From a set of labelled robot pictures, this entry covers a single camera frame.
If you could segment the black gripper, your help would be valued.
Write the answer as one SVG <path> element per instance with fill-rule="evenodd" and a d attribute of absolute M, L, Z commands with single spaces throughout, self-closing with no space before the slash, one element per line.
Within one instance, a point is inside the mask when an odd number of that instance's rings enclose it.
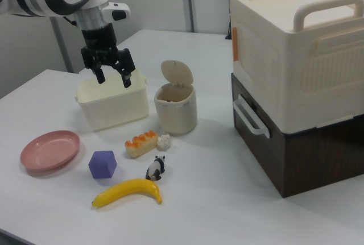
<path fill-rule="evenodd" d="M 99 84 L 105 82 L 102 66 L 110 66 L 121 74 L 125 88 L 131 86 L 131 73 L 134 71 L 134 62 L 130 51 L 117 48 L 117 39 L 112 25 L 96 30 L 82 30 L 86 46 L 81 49 L 86 69 L 90 69 L 96 76 Z"/>

